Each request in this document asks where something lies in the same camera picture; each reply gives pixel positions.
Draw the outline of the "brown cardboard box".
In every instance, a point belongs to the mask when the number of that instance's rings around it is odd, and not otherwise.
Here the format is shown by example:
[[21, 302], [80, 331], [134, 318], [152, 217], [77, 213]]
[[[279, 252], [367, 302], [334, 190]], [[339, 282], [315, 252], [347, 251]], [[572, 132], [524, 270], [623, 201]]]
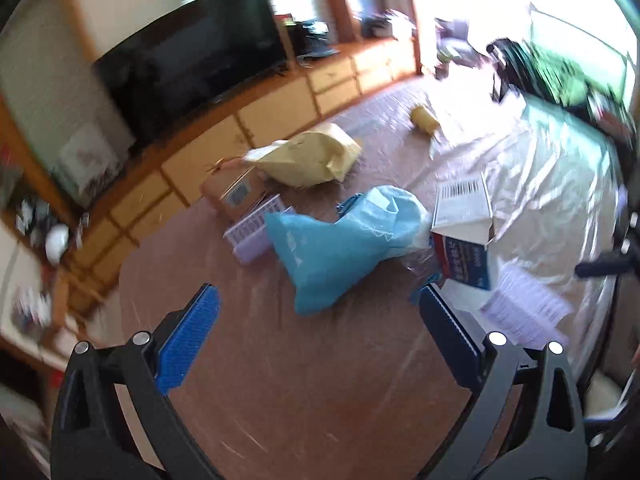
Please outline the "brown cardboard box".
[[266, 196], [265, 180], [242, 158], [222, 158], [207, 169], [202, 195], [229, 222], [238, 222]]

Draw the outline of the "giraffe picture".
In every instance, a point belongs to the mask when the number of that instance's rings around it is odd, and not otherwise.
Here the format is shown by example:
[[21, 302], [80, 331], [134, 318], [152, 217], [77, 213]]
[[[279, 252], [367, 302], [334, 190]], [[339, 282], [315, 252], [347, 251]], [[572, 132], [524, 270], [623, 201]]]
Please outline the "giraffe picture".
[[82, 126], [60, 149], [53, 175], [81, 207], [90, 206], [122, 170], [122, 160], [95, 124]]

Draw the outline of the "long wooden cabinet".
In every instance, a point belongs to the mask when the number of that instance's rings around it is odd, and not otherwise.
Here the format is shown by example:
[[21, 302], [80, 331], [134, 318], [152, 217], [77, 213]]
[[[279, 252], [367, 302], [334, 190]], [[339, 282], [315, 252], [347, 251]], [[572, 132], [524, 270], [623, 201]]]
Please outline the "long wooden cabinet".
[[150, 145], [90, 207], [81, 248], [63, 258], [77, 282], [72, 310], [96, 307], [134, 248], [200, 198], [216, 162], [294, 136], [415, 73], [412, 39], [341, 44], [337, 55], [270, 76]]

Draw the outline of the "teal plastic bag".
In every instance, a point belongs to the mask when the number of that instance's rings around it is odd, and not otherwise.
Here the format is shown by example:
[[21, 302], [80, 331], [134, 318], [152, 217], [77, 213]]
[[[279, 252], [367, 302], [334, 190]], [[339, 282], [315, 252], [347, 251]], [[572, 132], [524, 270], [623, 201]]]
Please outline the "teal plastic bag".
[[338, 204], [337, 220], [266, 214], [273, 249], [295, 287], [294, 310], [332, 307], [382, 261], [430, 247], [432, 215], [411, 192], [379, 185]]

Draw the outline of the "white paper leaflet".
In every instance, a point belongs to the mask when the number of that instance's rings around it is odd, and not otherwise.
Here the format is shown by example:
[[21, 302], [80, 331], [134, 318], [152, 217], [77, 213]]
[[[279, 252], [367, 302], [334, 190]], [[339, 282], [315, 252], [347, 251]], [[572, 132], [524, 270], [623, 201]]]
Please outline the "white paper leaflet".
[[542, 349], [556, 341], [568, 346], [558, 325], [573, 313], [572, 306], [519, 266], [506, 264], [501, 269], [497, 287], [480, 313], [514, 344]]

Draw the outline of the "blue white medicine box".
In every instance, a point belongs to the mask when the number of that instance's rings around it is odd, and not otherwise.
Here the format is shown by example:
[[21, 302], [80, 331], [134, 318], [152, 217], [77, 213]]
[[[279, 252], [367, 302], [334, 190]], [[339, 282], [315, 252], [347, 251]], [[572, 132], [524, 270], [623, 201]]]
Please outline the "blue white medicine box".
[[480, 172], [439, 183], [431, 238], [445, 278], [491, 290], [496, 266], [489, 255], [494, 213]]

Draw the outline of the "large flat television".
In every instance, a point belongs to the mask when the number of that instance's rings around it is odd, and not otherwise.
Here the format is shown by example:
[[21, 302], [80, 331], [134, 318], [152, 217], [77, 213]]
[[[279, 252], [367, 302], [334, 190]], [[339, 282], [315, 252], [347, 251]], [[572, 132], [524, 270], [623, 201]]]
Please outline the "large flat television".
[[269, 0], [195, 0], [111, 48], [93, 67], [134, 138], [135, 155], [285, 62]]

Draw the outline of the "yellow paper cup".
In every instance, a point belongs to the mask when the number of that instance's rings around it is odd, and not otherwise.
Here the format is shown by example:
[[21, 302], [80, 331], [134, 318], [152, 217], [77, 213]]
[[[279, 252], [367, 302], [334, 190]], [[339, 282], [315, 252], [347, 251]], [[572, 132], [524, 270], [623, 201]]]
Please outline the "yellow paper cup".
[[434, 136], [440, 128], [440, 123], [433, 112], [424, 105], [413, 107], [410, 112], [412, 124], [428, 136]]

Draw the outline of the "black coffee machine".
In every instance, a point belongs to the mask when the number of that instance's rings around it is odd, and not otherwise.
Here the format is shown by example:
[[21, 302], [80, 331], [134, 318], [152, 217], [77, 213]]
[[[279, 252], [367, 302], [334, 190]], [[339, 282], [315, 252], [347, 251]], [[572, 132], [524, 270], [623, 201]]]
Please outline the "black coffee machine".
[[329, 26], [326, 22], [310, 20], [285, 25], [288, 39], [291, 41], [296, 60], [321, 60], [336, 55], [330, 41]]

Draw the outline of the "yellow paper bag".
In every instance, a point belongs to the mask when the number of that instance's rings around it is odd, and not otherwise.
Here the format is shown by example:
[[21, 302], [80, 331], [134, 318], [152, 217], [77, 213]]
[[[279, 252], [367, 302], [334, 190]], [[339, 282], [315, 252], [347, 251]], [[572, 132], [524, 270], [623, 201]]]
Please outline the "yellow paper bag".
[[248, 151], [242, 161], [290, 188], [343, 182], [362, 152], [341, 127], [325, 122], [288, 140]]

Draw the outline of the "white slotted plastic basket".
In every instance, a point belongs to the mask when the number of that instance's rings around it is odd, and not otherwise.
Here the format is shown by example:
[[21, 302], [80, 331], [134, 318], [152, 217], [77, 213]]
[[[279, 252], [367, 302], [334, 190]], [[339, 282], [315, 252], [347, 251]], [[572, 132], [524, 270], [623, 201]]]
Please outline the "white slotted plastic basket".
[[224, 232], [235, 259], [243, 266], [250, 264], [272, 247], [266, 230], [266, 214], [294, 214], [292, 206], [285, 206], [279, 194], [268, 198], [257, 208]]

